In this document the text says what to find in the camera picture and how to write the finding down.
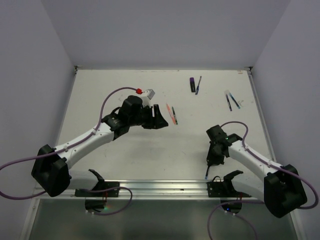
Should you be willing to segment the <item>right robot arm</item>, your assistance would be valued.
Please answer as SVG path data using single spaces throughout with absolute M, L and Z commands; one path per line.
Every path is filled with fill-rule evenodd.
M 234 170 L 220 182 L 207 182 L 208 196 L 235 198 L 250 196 L 264 202 L 267 209 L 277 218 L 307 203 L 307 195 L 297 169 L 288 164 L 281 165 L 251 149 L 244 137 L 228 135 L 220 125 L 206 131 L 209 137 L 207 166 L 224 164 L 231 158 L 253 173 L 245 176 L 242 170 Z

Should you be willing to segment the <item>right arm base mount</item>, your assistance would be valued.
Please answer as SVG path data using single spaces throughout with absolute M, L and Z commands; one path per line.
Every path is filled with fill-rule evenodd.
M 250 198 L 251 196 L 244 193 L 236 191 L 232 180 L 244 172 L 241 170 L 235 170 L 228 173 L 223 178 L 220 176 L 215 176 L 211 181 L 206 182 L 207 195 L 209 198 L 220 198 L 220 203 L 226 203 L 222 208 L 232 214 L 238 214 L 242 209 L 242 203 L 231 203 L 232 200 L 223 200 L 226 198 L 235 198 L 236 201 L 241 201 L 242 198 Z

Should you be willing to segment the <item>green gel pen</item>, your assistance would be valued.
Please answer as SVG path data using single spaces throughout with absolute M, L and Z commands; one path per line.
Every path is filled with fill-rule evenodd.
M 171 107 L 175 124 L 178 125 L 178 119 L 174 107 Z

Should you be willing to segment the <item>orange clear pen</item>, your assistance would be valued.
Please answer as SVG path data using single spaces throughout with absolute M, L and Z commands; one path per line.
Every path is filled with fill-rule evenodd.
M 166 103 L 166 108 L 167 108 L 167 111 L 168 111 L 168 113 L 169 113 L 169 115 L 170 115 L 170 118 L 171 118 L 173 124 L 176 125 L 176 120 L 175 120 L 175 118 L 174 118 L 174 115 L 173 115 L 173 113 L 172 113 L 172 110 L 171 110 L 170 106 L 169 106 L 167 103 Z

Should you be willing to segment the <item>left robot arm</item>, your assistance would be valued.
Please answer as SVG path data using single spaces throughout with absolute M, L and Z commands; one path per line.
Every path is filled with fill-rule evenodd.
M 106 187 L 103 177 L 93 169 L 75 172 L 72 167 L 95 149 L 128 133 L 130 127 L 157 130 L 168 125 L 157 104 L 150 106 L 147 97 L 130 95 L 120 107 L 86 133 L 55 147 L 47 144 L 41 147 L 31 175 L 50 197 L 56 197 L 68 189 L 99 196 Z

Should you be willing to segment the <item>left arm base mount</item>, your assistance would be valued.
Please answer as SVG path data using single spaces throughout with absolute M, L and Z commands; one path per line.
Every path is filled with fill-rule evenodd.
M 84 206 L 85 209 L 88 211 L 91 211 L 92 213 L 101 213 L 105 207 L 107 206 L 107 199 L 108 197 L 111 198 L 117 198 L 119 196 L 119 189 L 115 187 L 119 187 L 120 183 L 118 181 L 105 181 L 104 178 L 95 170 L 89 169 L 89 172 L 91 172 L 96 180 L 97 183 L 94 184 L 92 188 L 90 188 L 90 191 L 95 191 L 95 192 L 88 192 L 88 191 L 83 191 L 80 189 L 75 190 L 75 196 L 76 197 L 84 197 L 84 198 L 101 198 L 101 200 L 85 200 Z M 115 188 L 109 191 L 104 191 L 104 192 L 97 192 L 97 191 L 102 191 L 106 189 L 111 189 Z

